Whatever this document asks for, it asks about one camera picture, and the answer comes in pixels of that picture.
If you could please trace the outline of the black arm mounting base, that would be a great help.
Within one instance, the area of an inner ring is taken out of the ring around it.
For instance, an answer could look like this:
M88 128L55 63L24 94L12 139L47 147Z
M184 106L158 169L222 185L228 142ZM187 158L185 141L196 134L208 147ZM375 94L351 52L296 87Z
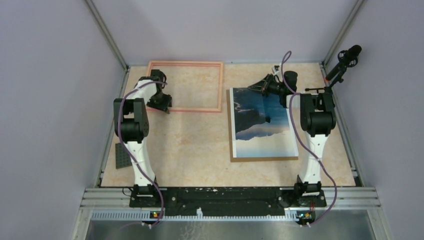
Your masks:
M288 208L326 207L323 192L302 196L293 187L165 187L135 185L131 190L131 208L157 208L166 217L194 216L201 210L205 217L283 216Z

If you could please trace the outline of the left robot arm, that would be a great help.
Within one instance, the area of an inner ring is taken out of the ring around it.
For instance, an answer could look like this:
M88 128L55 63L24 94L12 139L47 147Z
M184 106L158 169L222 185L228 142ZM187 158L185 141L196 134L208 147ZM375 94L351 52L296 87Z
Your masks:
M156 175L147 150L146 138L150 132L147 107L170 113L172 97L163 92L166 84L165 73L153 69L148 76L142 76L130 92L113 101L114 131L134 170L131 196L141 197L149 207L160 202L161 194L157 191Z

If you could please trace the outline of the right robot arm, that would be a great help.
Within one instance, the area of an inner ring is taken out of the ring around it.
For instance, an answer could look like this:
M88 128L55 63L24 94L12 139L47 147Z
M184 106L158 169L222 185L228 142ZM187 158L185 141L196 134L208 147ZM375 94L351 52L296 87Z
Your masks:
M277 71L267 74L248 89L262 96L276 95L279 103L293 112L293 102L299 100L300 126L306 136L301 146L306 150L306 159L297 176L293 190L293 200L299 206L307 206L321 193L322 158L325 144L337 119L331 88L317 88L315 94L296 92L298 74L295 71Z

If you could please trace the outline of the pink wooden picture frame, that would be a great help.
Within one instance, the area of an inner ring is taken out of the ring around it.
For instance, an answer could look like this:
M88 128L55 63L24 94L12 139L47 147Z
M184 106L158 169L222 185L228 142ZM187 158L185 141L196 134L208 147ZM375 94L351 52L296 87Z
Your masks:
M172 96L172 112L219 113L222 110L222 61L151 60L147 74L162 71L165 93Z

